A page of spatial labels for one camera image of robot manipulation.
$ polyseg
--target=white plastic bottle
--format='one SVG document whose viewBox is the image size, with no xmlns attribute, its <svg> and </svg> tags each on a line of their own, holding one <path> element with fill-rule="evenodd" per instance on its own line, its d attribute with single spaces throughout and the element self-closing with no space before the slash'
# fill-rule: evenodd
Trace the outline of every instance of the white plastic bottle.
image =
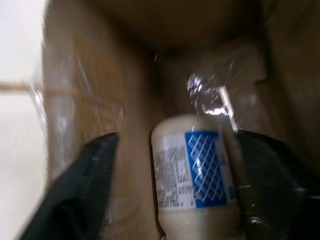
<svg viewBox="0 0 320 240">
<path fill-rule="evenodd" d="M 158 219 L 167 240 L 240 240 L 240 209 L 224 142 L 205 117 L 182 115 L 151 136 Z"/>
</svg>

